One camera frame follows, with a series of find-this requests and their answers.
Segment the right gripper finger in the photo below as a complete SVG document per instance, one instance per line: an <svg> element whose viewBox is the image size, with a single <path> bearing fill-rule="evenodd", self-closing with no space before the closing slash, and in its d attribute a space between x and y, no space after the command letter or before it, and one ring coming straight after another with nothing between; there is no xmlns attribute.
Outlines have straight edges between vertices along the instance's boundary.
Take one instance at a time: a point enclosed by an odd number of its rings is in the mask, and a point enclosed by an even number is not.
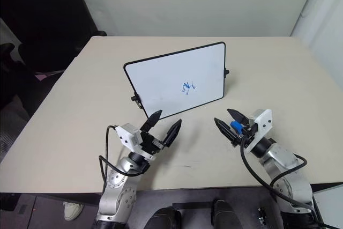
<svg viewBox="0 0 343 229"><path fill-rule="evenodd" d="M238 135L231 130L229 125L216 117L214 118L214 122L219 131L231 142L233 147L239 145Z"/></svg>
<svg viewBox="0 0 343 229"><path fill-rule="evenodd" d="M243 126L248 126L249 125L249 119L240 113L239 111L235 109L227 109L231 117L237 121L239 124L242 124Z"/></svg>

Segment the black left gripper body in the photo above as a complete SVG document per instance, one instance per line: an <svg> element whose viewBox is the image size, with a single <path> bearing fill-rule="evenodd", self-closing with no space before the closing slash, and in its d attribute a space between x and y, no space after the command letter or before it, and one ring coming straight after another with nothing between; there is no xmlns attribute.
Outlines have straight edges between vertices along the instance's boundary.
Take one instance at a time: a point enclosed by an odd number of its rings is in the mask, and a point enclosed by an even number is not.
<svg viewBox="0 0 343 229"><path fill-rule="evenodd" d="M141 149L150 155L154 156L165 147L162 141L156 139L154 136L152 136L148 132L142 131L140 135L143 140L142 143L140 144Z"/></svg>

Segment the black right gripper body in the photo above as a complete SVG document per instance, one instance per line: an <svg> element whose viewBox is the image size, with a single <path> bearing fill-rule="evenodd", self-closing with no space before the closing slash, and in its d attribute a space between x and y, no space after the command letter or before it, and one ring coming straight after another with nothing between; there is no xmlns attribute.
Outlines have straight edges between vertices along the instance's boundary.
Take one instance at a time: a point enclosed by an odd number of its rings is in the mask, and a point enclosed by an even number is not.
<svg viewBox="0 0 343 229"><path fill-rule="evenodd" d="M241 142L243 145L250 145L250 143L255 139L255 134L257 132L257 123L254 123L252 126L246 125L242 127L239 135L241 136Z"/></svg>

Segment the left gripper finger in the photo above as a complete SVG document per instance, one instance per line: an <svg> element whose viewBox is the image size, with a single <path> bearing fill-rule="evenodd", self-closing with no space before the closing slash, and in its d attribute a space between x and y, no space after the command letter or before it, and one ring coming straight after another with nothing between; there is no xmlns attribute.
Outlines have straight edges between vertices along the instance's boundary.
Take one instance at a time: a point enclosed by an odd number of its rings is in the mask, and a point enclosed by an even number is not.
<svg viewBox="0 0 343 229"><path fill-rule="evenodd" d="M168 130L166 137L163 140L163 146L164 147L170 147L174 140L176 139L179 130L182 125L182 120L179 119L177 122L175 122Z"/></svg>
<svg viewBox="0 0 343 229"><path fill-rule="evenodd" d="M149 132L151 128L153 128L157 122L160 119L160 116L162 114L162 110L154 112L152 115L148 117L146 122L141 126L140 131L141 132Z"/></svg>

